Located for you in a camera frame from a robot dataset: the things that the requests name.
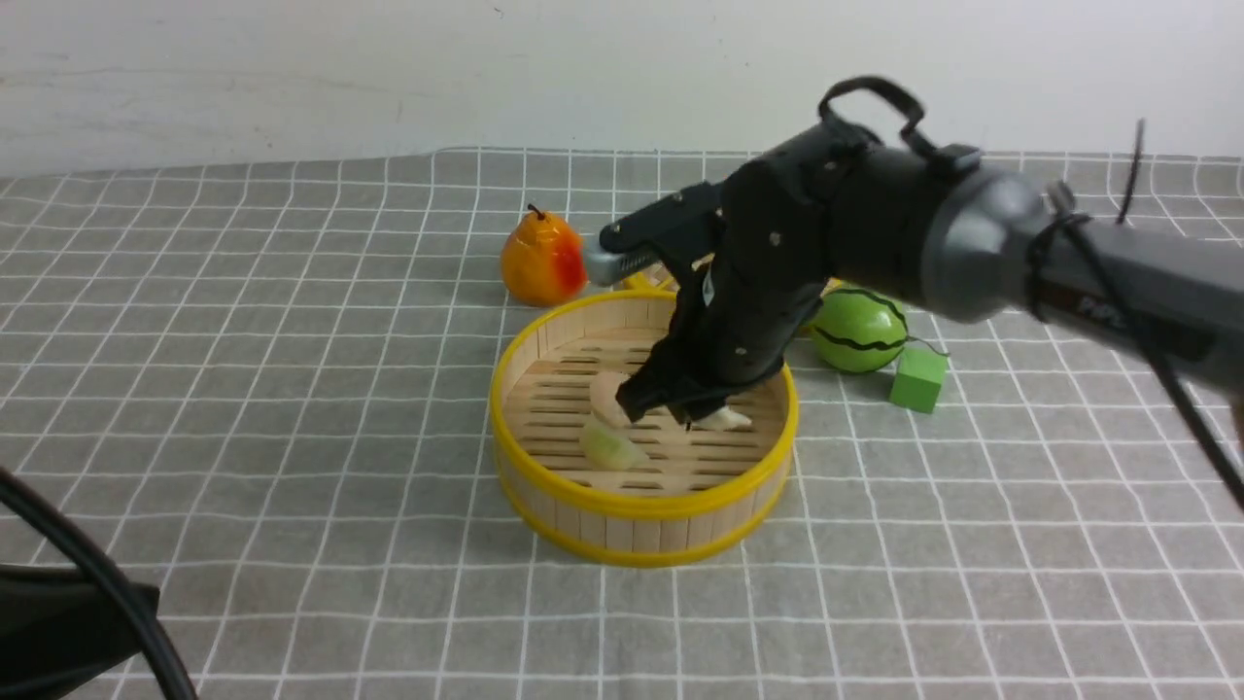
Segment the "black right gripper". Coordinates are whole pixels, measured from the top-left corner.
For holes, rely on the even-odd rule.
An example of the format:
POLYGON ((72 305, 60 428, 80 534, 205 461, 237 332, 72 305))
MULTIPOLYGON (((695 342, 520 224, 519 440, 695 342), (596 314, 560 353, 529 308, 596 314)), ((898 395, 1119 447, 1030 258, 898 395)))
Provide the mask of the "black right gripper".
POLYGON ((781 369, 822 291, 821 225, 821 201, 802 191, 702 182, 600 230, 606 251, 647 249, 679 283, 666 337, 617 387, 631 424, 666 408, 694 426, 781 369))

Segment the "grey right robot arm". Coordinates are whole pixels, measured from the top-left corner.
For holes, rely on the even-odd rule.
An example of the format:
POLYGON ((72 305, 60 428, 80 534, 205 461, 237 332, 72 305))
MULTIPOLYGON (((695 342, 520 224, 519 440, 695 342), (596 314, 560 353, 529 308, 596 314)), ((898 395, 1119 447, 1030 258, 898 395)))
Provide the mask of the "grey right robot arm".
POLYGON ((829 279, 969 325, 1023 310, 1141 356, 1128 307, 1187 380, 1242 399, 1242 249, 1050 211, 973 148, 921 155, 814 126, 585 245, 591 283, 651 264, 679 283, 668 338, 621 402, 695 421, 769 380, 829 279))

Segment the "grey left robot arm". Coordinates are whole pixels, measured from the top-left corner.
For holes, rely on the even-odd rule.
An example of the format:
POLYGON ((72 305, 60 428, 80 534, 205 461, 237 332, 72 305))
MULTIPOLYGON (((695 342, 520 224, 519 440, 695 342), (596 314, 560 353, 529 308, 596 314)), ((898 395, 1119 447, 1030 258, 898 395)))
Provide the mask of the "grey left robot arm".
POLYGON ((62 699, 138 654, 132 625, 76 569, 1 567, 1 696, 62 699))

